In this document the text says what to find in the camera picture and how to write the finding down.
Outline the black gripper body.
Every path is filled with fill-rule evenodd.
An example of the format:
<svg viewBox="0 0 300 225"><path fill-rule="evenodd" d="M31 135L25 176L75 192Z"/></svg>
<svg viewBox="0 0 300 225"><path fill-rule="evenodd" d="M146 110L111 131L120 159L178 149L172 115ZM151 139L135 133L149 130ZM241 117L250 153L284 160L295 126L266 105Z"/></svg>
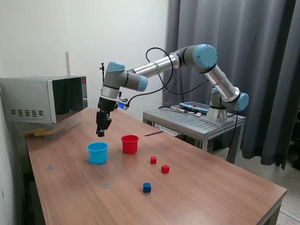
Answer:
<svg viewBox="0 0 300 225"><path fill-rule="evenodd" d="M100 113L109 115L110 112L114 111L115 109L115 101L106 99L104 97L100 97L98 102L98 108Z"/></svg>

